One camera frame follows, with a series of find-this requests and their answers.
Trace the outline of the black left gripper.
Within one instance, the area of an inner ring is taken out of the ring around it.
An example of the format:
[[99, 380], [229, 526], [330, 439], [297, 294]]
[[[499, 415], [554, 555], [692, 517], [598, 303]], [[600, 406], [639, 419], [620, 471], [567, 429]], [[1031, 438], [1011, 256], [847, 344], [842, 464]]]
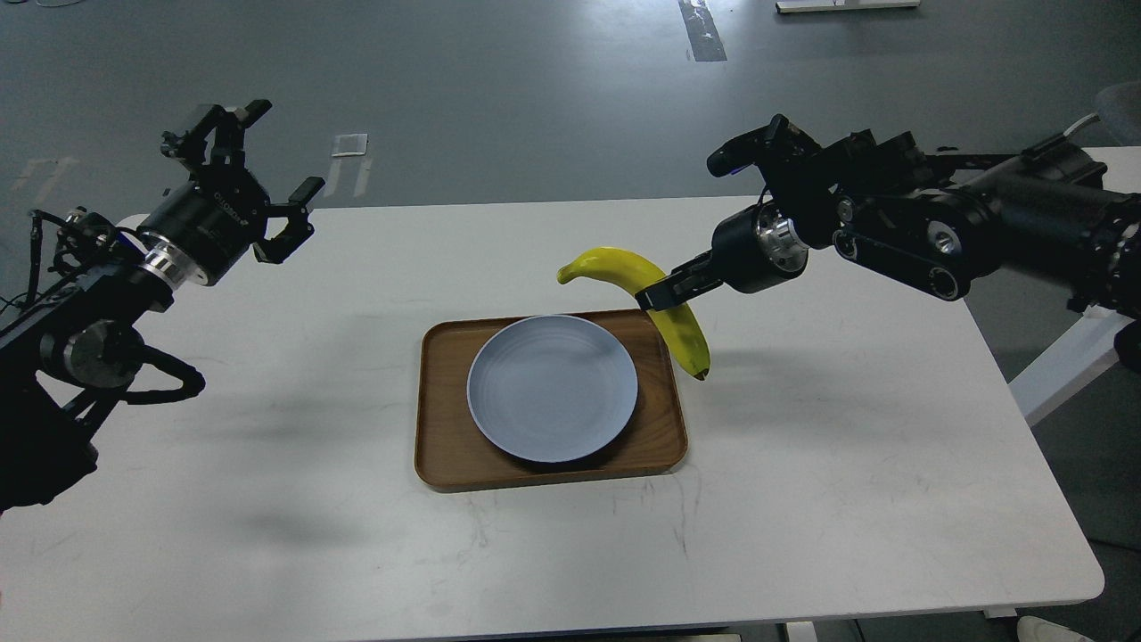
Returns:
[[[160, 153], [188, 176], [138, 231], [151, 245], [178, 247], [195, 265], [193, 281], [205, 287], [221, 281], [252, 244], [257, 261], [282, 265], [315, 231], [309, 204], [325, 187], [324, 178], [307, 177], [285, 203], [269, 206], [267, 192], [245, 166], [246, 130], [270, 109], [269, 99], [243, 107], [203, 104], [184, 125], [160, 136]], [[284, 219], [284, 227], [262, 237], [272, 218]]]

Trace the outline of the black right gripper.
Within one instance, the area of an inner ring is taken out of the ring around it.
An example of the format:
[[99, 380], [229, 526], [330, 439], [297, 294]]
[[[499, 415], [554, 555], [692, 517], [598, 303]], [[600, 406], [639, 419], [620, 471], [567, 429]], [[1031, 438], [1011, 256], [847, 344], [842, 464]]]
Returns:
[[675, 267], [636, 292], [644, 310], [670, 310], [722, 284], [741, 293], [776, 287], [802, 276], [809, 247], [794, 224], [771, 203], [756, 203], [730, 216], [710, 238], [710, 252]]

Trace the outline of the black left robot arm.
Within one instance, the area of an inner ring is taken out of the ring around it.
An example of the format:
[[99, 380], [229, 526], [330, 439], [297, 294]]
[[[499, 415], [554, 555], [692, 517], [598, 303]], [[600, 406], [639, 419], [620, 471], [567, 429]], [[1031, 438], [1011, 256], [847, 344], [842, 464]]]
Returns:
[[274, 203], [246, 166], [245, 135], [272, 109], [207, 104], [160, 153], [188, 178], [135, 230], [76, 208], [29, 212], [29, 287], [1, 344], [1, 506], [46, 505], [94, 473], [94, 436], [119, 405], [195, 398], [203, 374], [147, 346], [137, 320], [187, 282], [212, 287], [241, 255], [280, 265], [309, 239], [309, 177]]

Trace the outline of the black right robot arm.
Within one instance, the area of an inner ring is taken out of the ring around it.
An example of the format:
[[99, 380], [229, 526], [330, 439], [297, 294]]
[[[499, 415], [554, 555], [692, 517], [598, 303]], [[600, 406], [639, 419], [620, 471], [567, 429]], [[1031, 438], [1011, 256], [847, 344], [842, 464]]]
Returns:
[[636, 290], [641, 309], [721, 285], [761, 292], [826, 247], [945, 301], [1011, 268], [1066, 285], [1073, 312], [1127, 317], [1112, 348], [1138, 369], [1138, 195], [1104, 190], [1104, 163], [1065, 135], [1014, 154], [929, 155], [909, 133], [823, 146], [779, 114], [709, 157], [714, 177], [750, 166], [764, 179], [758, 202], [721, 220], [709, 251]]

